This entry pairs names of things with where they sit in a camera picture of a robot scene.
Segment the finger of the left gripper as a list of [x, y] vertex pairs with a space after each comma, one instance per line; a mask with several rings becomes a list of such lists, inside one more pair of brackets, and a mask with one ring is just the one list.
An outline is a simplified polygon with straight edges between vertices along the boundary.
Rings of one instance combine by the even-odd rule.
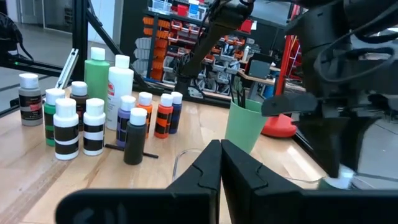
[[330, 177], [337, 177], [340, 168], [339, 140], [340, 118], [333, 114], [324, 117], [322, 100], [311, 93], [276, 95], [263, 101], [261, 114], [267, 118], [284, 114], [292, 118], [312, 148], [318, 164]]
[[398, 114], [398, 95], [369, 95], [360, 104], [349, 107], [349, 120], [341, 133], [341, 163], [358, 171], [365, 132], [382, 115]]

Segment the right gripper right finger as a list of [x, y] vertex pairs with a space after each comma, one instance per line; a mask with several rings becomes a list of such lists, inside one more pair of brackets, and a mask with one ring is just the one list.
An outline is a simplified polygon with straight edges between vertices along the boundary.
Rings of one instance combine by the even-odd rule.
[[306, 190], [222, 140], [232, 224], [398, 224], [398, 190]]

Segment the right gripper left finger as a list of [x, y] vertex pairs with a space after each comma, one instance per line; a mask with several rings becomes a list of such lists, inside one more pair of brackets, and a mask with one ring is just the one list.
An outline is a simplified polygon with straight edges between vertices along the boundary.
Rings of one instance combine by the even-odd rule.
[[85, 189], [57, 205], [56, 224], [218, 224], [222, 147], [212, 140], [165, 189]]

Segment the dark green paint bottle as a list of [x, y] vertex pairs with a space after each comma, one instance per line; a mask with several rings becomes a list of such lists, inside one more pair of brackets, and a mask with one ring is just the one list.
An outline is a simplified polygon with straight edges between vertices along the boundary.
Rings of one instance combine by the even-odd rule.
[[337, 177], [323, 177], [318, 183], [318, 190], [325, 189], [341, 189], [348, 190], [351, 187], [352, 180], [355, 176], [355, 171], [340, 165]]

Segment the black paint bottle white cap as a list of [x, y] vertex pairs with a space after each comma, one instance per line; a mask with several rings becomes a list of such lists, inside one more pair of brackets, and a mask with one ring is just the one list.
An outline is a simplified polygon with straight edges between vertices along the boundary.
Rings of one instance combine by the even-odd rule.
[[143, 108], [132, 108], [127, 123], [126, 144], [124, 147], [124, 162], [128, 165], [138, 165], [142, 162], [147, 134], [147, 111]]

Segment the red paint bottle white cap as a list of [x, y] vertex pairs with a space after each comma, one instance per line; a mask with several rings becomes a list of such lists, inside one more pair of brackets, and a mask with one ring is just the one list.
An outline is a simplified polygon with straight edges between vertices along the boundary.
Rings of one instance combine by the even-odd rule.
[[165, 139], [169, 135], [169, 128], [173, 112], [173, 96], [168, 93], [162, 94], [157, 108], [154, 136]]

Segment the purple paint bottle white cap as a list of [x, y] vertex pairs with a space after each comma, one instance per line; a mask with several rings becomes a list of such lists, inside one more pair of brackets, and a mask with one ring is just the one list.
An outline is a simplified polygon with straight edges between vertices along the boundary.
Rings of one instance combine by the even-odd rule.
[[130, 119], [131, 110], [135, 107], [136, 99], [130, 95], [121, 97], [121, 104], [118, 109], [116, 144], [124, 147], [127, 136], [127, 123]]

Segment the blue paint bottle white cap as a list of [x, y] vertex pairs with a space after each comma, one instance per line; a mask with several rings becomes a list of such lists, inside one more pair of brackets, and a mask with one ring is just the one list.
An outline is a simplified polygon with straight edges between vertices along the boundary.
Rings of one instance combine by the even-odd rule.
[[173, 103], [172, 103], [173, 112], [172, 112], [172, 116], [171, 116], [169, 133], [175, 134], [178, 130], [180, 115], [182, 112], [183, 95], [177, 91], [171, 92], [171, 95], [173, 96]]

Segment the orange paint bottle white cap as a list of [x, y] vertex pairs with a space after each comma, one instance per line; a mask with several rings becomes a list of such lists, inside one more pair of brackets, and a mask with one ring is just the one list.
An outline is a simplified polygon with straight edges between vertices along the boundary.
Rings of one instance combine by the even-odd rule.
[[142, 91], [139, 93], [139, 101], [138, 101], [138, 108], [143, 108], [147, 111], [147, 116], [146, 116], [146, 138], [149, 136], [149, 129], [150, 129], [150, 121], [151, 121], [151, 116], [152, 116], [152, 93], [148, 93], [145, 91]]

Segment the green paint bottle white cap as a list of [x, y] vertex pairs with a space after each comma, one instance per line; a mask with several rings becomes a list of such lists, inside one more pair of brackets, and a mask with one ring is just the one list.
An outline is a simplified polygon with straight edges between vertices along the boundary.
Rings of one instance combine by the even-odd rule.
[[48, 146], [55, 145], [53, 116], [56, 113], [55, 101], [59, 98], [65, 98], [65, 90], [50, 88], [45, 91], [44, 126], [45, 141]]

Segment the large white paint bottle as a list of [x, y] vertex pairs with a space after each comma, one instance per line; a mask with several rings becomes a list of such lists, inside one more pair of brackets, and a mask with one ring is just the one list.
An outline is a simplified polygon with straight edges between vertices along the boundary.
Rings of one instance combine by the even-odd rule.
[[115, 55], [114, 66], [108, 70], [108, 91], [106, 102], [106, 127], [116, 130], [118, 109], [121, 105], [121, 97], [130, 95], [134, 80], [134, 71], [129, 68], [130, 57]]

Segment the brown paint bottle white cap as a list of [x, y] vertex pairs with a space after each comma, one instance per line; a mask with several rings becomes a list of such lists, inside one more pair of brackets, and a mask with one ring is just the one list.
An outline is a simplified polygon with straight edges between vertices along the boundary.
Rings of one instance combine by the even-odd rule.
[[81, 81], [72, 82], [72, 88], [69, 97], [76, 101], [76, 113], [79, 117], [78, 129], [79, 131], [83, 131], [83, 114], [86, 111], [86, 100], [88, 99], [87, 84]]

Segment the large green paint bottle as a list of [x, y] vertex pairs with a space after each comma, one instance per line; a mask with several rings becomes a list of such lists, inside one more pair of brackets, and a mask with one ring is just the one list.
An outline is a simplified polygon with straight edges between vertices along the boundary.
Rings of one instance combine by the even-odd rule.
[[105, 49], [92, 47], [90, 58], [85, 60], [84, 76], [90, 98], [107, 100], [108, 72], [110, 64], [105, 60]]

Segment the red desk lamp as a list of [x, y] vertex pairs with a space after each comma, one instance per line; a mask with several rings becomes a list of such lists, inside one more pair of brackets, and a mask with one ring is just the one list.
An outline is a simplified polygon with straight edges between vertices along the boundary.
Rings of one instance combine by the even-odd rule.
[[[289, 78], [302, 81], [297, 73], [302, 65], [302, 50], [296, 35], [287, 35], [285, 38], [282, 62], [279, 76], [274, 84], [274, 96], [284, 92], [286, 81]], [[274, 138], [291, 138], [295, 135], [297, 127], [292, 124], [290, 116], [280, 114], [267, 119], [261, 134]]]

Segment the grey box device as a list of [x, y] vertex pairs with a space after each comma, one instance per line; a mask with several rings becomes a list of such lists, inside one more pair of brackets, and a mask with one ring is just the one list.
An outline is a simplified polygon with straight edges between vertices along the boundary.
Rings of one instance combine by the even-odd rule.
[[269, 55], [254, 53], [249, 59], [246, 74], [255, 78], [267, 78], [274, 59]]

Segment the light green plastic cup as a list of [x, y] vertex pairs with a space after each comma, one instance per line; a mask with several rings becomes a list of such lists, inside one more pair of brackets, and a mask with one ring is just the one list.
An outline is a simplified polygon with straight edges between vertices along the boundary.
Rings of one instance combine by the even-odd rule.
[[250, 154], [267, 117], [261, 114], [262, 104], [260, 102], [246, 99], [246, 107], [242, 108], [236, 104], [236, 101], [235, 98], [230, 104], [224, 138]]

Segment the long wooden workbench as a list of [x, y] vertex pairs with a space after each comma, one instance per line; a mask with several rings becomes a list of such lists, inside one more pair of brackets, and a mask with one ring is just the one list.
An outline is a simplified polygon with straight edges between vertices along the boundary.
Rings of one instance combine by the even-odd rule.
[[[254, 82], [259, 82], [259, 83], [268, 84], [268, 85], [274, 85], [275, 84], [275, 81], [273, 79], [251, 77], [249, 75], [246, 75], [242, 70], [239, 70], [237, 72], [237, 75], [240, 75], [242, 78], [244, 78], [246, 80], [250, 80], [250, 81], [254, 81]], [[288, 83], [285, 84], [285, 89], [306, 92], [305, 88], [303, 88], [301, 86], [298, 86], [298, 85], [291, 85], [291, 84], [288, 84]]]

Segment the silver aluminium bar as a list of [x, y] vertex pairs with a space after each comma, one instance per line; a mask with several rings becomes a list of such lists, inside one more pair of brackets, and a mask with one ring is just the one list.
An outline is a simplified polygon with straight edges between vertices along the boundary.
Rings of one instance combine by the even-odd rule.
[[74, 71], [75, 65], [79, 58], [79, 50], [72, 48], [71, 52], [67, 58], [67, 61], [64, 64], [62, 72], [58, 78], [57, 83], [55, 84], [55, 88], [64, 89], [70, 80], [70, 77]]

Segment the parts bin shelf rack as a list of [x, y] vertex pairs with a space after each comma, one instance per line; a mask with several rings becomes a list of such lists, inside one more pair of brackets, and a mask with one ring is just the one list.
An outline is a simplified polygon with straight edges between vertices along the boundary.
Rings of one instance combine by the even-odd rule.
[[[144, 77], [176, 85], [174, 67], [194, 48], [207, 30], [207, 0], [151, 0], [142, 22], [144, 36], [136, 39], [133, 67]], [[274, 57], [278, 63], [284, 48], [284, 28], [271, 21], [246, 19], [240, 28], [222, 35], [201, 63], [198, 78], [191, 82], [201, 90], [227, 95], [227, 84], [250, 54]]]

